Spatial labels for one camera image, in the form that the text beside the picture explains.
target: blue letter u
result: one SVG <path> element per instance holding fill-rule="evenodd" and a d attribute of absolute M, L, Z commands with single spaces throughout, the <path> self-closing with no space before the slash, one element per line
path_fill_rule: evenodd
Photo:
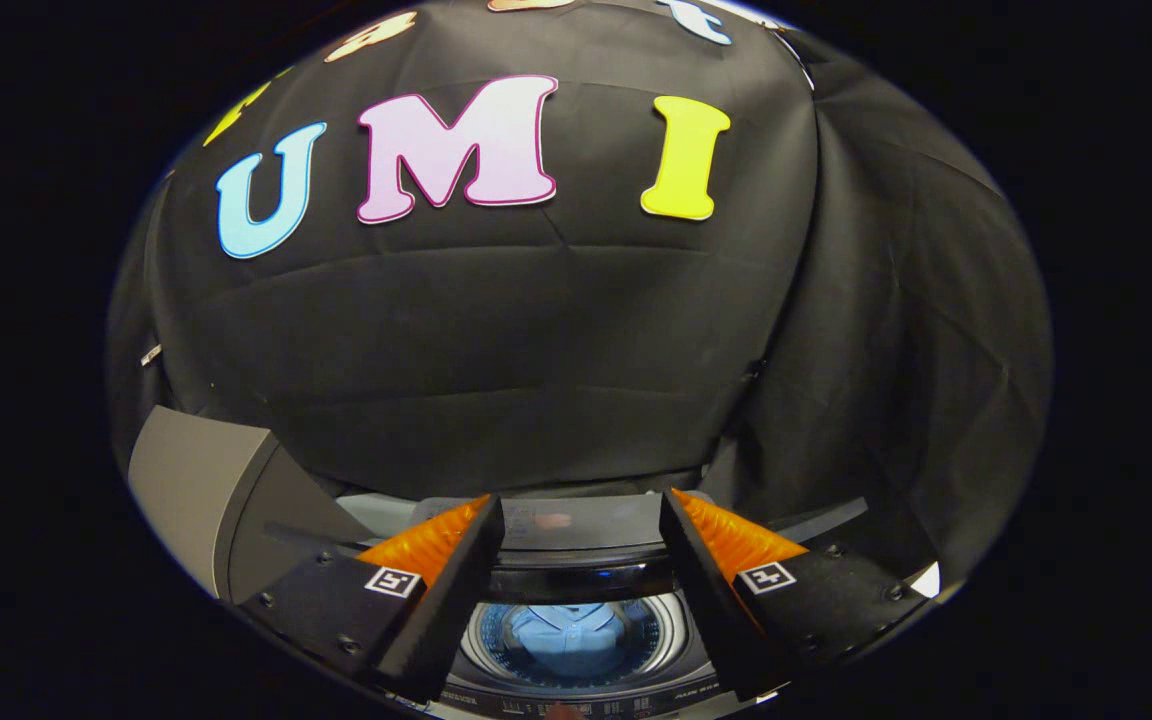
<path fill-rule="evenodd" d="M 248 213 L 252 170 L 260 165 L 260 152 L 238 160 L 215 182 L 215 191 L 220 192 L 220 209 L 215 213 L 220 248 L 230 258 L 255 258 L 268 252 L 301 225 L 310 200 L 310 152 L 326 129 L 326 123 L 313 123 L 283 137 L 274 146 L 274 152 L 283 157 L 283 179 L 278 209 L 264 222 L 253 223 Z"/>

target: cutout letter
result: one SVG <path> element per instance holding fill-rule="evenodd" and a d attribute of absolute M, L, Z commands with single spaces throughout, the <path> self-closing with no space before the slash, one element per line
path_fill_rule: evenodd
<path fill-rule="evenodd" d="M 719 132 L 732 128 L 732 119 L 685 97 L 657 97 L 655 108 L 666 120 L 664 154 L 657 183 L 643 194 L 643 209 L 653 215 L 708 219 L 714 214 L 714 202 L 705 191 L 714 143 Z"/>
<path fill-rule="evenodd" d="M 710 23 L 721 26 L 723 22 L 702 10 L 698 6 L 685 3 L 684 0 L 657 0 L 657 2 L 668 5 L 669 9 L 673 10 L 673 18 L 677 20 L 679 24 L 690 29 L 691 32 L 695 32 L 699 37 L 704 37 L 705 40 L 717 41 L 718 45 L 732 45 L 730 37 L 708 26 Z"/>
<path fill-rule="evenodd" d="M 220 209 L 215 213 L 220 248 L 230 258 L 255 258 L 268 252 L 301 225 L 310 200 L 310 152 L 326 129 L 326 123 L 313 123 L 283 137 L 274 146 L 274 152 L 283 157 L 283 179 L 278 209 L 264 222 L 253 223 L 248 213 L 252 170 L 260 165 L 260 152 L 238 160 L 215 182 L 215 191 L 220 192 Z"/>
<path fill-rule="evenodd" d="M 493 13 L 508 13 L 509 10 L 540 10 L 544 8 L 562 8 L 563 5 L 571 5 L 575 0 L 492 0 L 488 10 Z"/>
<path fill-rule="evenodd" d="M 227 131 L 227 129 L 229 129 L 229 126 L 232 126 L 234 123 L 237 123 L 238 122 L 238 118 L 242 118 L 243 108 L 245 108 L 248 105 L 251 105 L 252 103 L 255 103 L 256 99 L 257 99 L 257 97 L 260 97 L 260 93 L 265 92 L 265 88 L 268 88 L 268 86 L 270 86 L 270 83 L 266 82 L 265 85 L 262 85 L 262 86 L 257 88 L 256 92 L 252 92 L 248 97 L 243 97 L 242 100 L 238 100 L 237 105 L 234 105 L 233 108 L 229 108 L 228 113 L 225 113 L 223 118 L 220 118 L 220 122 L 215 123 L 214 131 L 211 131 L 211 135 L 207 136 L 206 141 L 202 142 L 202 145 L 204 147 L 207 146 L 207 143 L 210 143 L 211 141 L 215 141 L 217 137 L 220 135 L 220 132 Z"/>
<path fill-rule="evenodd" d="M 456 124 L 448 127 L 424 97 L 404 94 L 372 106 L 358 118 L 369 128 L 367 198 L 358 206 L 363 223 L 387 223 L 411 213 L 416 196 L 404 191 L 401 164 L 435 209 L 452 191 L 471 152 L 479 174 L 465 187 L 475 205 L 529 205 L 548 200 L 558 184 L 545 174 L 540 152 L 540 109 L 558 90 L 547 76 L 494 79 L 477 92 Z"/>
<path fill-rule="evenodd" d="M 415 26 L 415 10 L 394 15 L 394 17 L 388 20 L 381 20 L 381 22 L 376 23 L 373 26 L 356 32 L 353 37 L 349 37 L 349 40 L 342 41 L 340 47 L 333 50 L 332 54 L 327 55 L 323 61 L 324 63 L 334 63 L 334 61 L 346 55 L 351 55 L 357 50 L 364 50 L 369 45 L 376 45 L 379 41 L 385 41 L 391 37 L 403 33 L 408 28 Z"/>

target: black fabric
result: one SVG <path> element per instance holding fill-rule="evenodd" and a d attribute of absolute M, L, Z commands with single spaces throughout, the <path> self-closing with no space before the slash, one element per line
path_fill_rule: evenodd
<path fill-rule="evenodd" d="M 497 44 L 502 26 L 517 44 Z M 721 47 L 666 6 L 431 3 L 392 40 L 296 65 L 175 165 L 147 273 L 182 404 L 274 429 L 312 473 L 396 497 L 698 468 L 780 313 L 817 156 L 793 56 L 755 24 L 728 29 L 737 41 Z M 561 83 L 543 114 L 558 197 L 482 209 L 456 192 L 432 209 L 417 194 L 407 218 L 358 223 L 362 109 L 419 92 L 452 120 L 517 73 Z M 732 118 L 707 222 L 641 210 L 664 94 Z M 275 251 L 229 258 L 217 179 L 319 120 L 306 218 Z M 276 169 L 255 173 L 255 218 L 276 205 Z"/>
<path fill-rule="evenodd" d="M 961 578 L 1025 486 L 1052 372 L 1041 279 L 970 152 L 869 68 L 790 31 L 813 92 L 776 37 L 723 10 L 708 9 L 732 46 L 628 0 L 417 9 L 403 35 L 295 65 L 179 158 L 145 230 L 146 286 L 120 285 L 113 311 L 147 305 L 137 323 L 162 343 L 175 404 L 273 429 L 316 477 L 412 500 L 672 473 L 759 521 L 865 497 L 849 541 L 879 561 L 888 543 L 892 562 L 931 543 L 945 584 Z M 453 120 L 485 82 L 522 73 L 559 81 L 543 115 L 554 199 L 470 205 L 471 158 L 444 209 L 403 176 L 412 213 L 358 223 L 363 109 L 417 92 Z M 659 94 L 732 118 L 705 222 L 639 209 Z M 217 179 L 262 152 L 251 214 L 268 217 L 271 150 L 320 120 L 305 219 L 276 250 L 229 258 Z M 132 325 L 111 338 L 113 384 L 141 372 Z M 124 469 L 138 414 L 116 432 Z M 735 455 L 696 486 L 725 430 Z"/>
<path fill-rule="evenodd" d="M 949 132 L 863 65 L 791 39 L 829 59 L 813 67 L 812 237 L 742 418 L 745 462 L 700 490 L 763 521 L 893 498 L 900 511 L 865 520 L 889 547 L 864 552 L 925 533 L 948 585 L 1001 532 L 1041 442 L 1041 278 L 1009 204 Z"/>

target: orange finger tip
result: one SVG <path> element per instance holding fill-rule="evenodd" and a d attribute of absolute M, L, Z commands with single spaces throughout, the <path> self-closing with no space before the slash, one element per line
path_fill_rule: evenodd
<path fill-rule="evenodd" d="M 465 536 L 483 506 L 491 495 L 477 497 L 465 505 L 425 520 L 397 533 L 387 541 L 361 552 L 358 560 L 385 568 L 416 573 L 425 579 L 426 588 L 438 582 L 438 575 L 447 566 L 452 552 Z"/>
<path fill-rule="evenodd" d="M 723 510 L 722 507 L 688 495 L 680 488 L 670 488 L 670 492 L 681 502 L 687 517 L 691 520 L 705 548 L 728 583 L 744 570 L 803 555 L 808 551 L 751 520 L 741 518 L 735 511 Z"/>

